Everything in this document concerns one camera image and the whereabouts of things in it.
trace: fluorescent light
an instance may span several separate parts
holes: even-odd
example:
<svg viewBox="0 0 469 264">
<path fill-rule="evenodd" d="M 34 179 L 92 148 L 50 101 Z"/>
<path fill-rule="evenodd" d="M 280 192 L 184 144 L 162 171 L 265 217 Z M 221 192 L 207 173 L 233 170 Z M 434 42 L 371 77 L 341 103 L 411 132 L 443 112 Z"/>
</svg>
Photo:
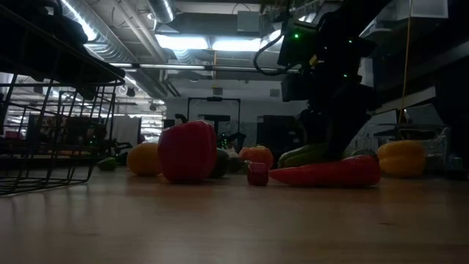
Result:
<svg viewBox="0 0 469 264">
<path fill-rule="evenodd" d="M 51 96 L 54 97 L 54 98 L 59 98 L 59 93 L 56 92 L 56 91 L 52 91 L 51 93 Z M 62 95 L 62 98 L 66 99 L 68 96 L 66 94 L 63 94 Z M 77 100 L 78 102 L 81 102 L 81 99 L 77 97 L 75 97 L 75 100 Z"/>
<path fill-rule="evenodd" d="M 115 67 L 132 67 L 131 63 L 109 63 L 109 64 Z"/>
<path fill-rule="evenodd" d="M 142 130 L 150 133 L 161 133 L 161 129 L 158 128 L 142 128 Z"/>
<path fill-rule="evenodd" d="M 155 68 L 161 70 L 205 70 L 205 66 L 201 65 L 149 65 L 149 64 L 142 64 L 140 65 L 142 68 Z"/>
<path fill-rule="evenodd" d="M 11 122 L 15 122 L 17 124 L 20 124 L 21 123 L 21 120 L 14 120 L 14 119 L 10 119 Z"/>
<path fill-rule="evenodd" d="M 161 120 L 142 120 L 141 123 L 142 124 L 148 124 L 148 125 L 153 125 L 153 124 L 161 125 L 161 124 L 163 124 L 163 122 L 161 122 Z"/>
<path fill-rule="evenodd" d="M 62 0 L 62 3 L 65 4 L 65 6 L 74 14 L 76 20 L 81 24 L 81 27 L 83 27 L 83 31 L 85 31 L 85 34 L 88 37 L 88 41 L 96 40 L 97 38 L 97 33 L 91 28 L 91 26 L 86 23 L 86 21 L 76 12 L 76 10 L 73 9 L 73 7 L 67 3 L 67 1 Z"/>
<path fill-rule="evenodd" d="M 166 36 L 162 34 L 155 35 L 162 48 L 180 49 L 207 49 L 208 43 L 205 37 L 195 36 Z"/>
<path fill-rule="evenodd" d="M 261 39 L 243 40 L 237 38 L 217 37 L 212 45 L 216 51 L 258 51 L 261 47 Z"/>
<path fill-rule="evenodd" d="M 163 117 L 161 114 L 129 114 L 129 117 Z"/>
</svg>

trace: red chili pepper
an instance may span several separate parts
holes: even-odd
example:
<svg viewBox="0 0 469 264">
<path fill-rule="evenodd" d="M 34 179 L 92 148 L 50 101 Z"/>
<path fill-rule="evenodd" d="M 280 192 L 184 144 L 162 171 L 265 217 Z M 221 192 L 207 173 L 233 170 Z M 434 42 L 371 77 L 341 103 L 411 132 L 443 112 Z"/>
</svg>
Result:
<svg viewBox="0 0 469 264">
<path fill-rule="evenodd" d="M 380 182 L 380 166 L 374 156 L 360 155 L 341 161 L 274 169 L 269 176 L 291 186 L 373 186 Z"/>
<path fill-rule="evenodd" d="M 265 164 L 250 162 L 248 164 L 248 182 L 253 186 L 266 186 L 269 182 L 269 169 Z"/>
</svg>

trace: black equipment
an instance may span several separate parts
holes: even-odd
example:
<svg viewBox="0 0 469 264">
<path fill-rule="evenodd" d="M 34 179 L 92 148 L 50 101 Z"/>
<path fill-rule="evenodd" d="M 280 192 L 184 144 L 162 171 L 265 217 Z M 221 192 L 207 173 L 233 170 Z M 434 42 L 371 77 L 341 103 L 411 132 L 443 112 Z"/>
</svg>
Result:
<svg viewBox="0 0 469 264">
<path fill-rule="evenodd" d="M 367 111 L 378 107 L 373 88 L 360 84 L 360 60 L 376 48 L 359 37 L 365 27 L 391 0 L 344 0 L 334 12 L 324 14 L 315 26 L 295 21 L 286 12 L 280 35 L 254 57 L 254 67 L 266 75 L 285 73 L 296 65 L 301 68 L 282 81 L 284 101 L 308 100 L 300 122 L 308 143 L 328 143 L 327 157 L 340 159 L 350 140 L 369 120 Z M 284 37 L 277 63 L 285 66 L 277 73 L 265 73 L 257 58 Z"/>
<path fill-rule="evenodd" d="M 135 97 L 135 88 L 128 87 L 127 88 L 127 96 L 128 97 Z"/>
<path fill-rule="evenodd" d="M 241 147 L 243 147 L 244 139 L 246 138 L 246 135 L 240 132 L 240 122 L 241 122 L 241 99 L 236 99 L 236 98 L 221 98 L 221 97 L 207 97 L 207 98 L 188 98 L 188 115 L 187 118 L 189 118 L 189 114 L 191 113 L 191 101 L 192 100 L 206 100 L 207 102 L 221 102 L 223 100 L 233 100 L 237 101 L 238 103 L 238 109 L 237 109 L 237 132 L 232 134 L 232 135 L 227 135 L 227 132 L 222 133 L 221 135 L 218 135 L 218 123 L 219 122 L 226 122 L 230 121 L 230 116 L 224 116 L 224 115 L 213 115 L 213 114 L 203 114 L 204 119 L 210 120 L 214 122 L 214 129 L 215 133 L 217 135 L 217 145 L 220 148 L 226 148 L 226 145 L 228 142 L 232 142 L 235 139 L 237 139 L 237 149 L 236 151 L 240 151 Z M 181 118 L 184 117 L 182 114 L 178 114 L 179 117 L 176 118 Z"/>
</svg>

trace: table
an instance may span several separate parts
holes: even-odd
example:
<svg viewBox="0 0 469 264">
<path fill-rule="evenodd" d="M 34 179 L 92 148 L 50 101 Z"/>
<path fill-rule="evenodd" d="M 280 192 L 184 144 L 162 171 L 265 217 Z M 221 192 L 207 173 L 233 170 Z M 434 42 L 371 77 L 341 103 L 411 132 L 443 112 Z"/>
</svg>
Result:
<svg viewBox="0 0 469 264">
<path fill-rule="evenodd" d="M 469 263 L 469 183 L 197 186 L 125 169 L 0 198 L 2 263 Z"/>
</svg>

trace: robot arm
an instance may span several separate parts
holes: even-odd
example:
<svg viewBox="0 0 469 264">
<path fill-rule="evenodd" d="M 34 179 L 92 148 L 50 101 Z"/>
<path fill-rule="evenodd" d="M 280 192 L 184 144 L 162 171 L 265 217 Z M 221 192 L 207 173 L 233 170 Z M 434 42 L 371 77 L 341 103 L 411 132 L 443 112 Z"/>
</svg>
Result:
<svg viewBox="0 0 469 264">
<path fill-rule="evenodd" d="M 341 158 L 369 120 L 367 111 L 377 108 L 375 90 L 360 84 L 358 75 L 361 58 L 370 55 L 376 45 L 359 34 L 389 2 L 344 0 L 336 11 L 324 14 L 317 26 L 292 18 L 282 25 L 284 41 L 278 64 L 286 69 L 301 65 L 298 73 L 288 74 L 282 81 L 282 97 L 284 101 L 309 102 L 300 121 L 308 143 L 328 143 L 327 158 Z"/>
</svg>

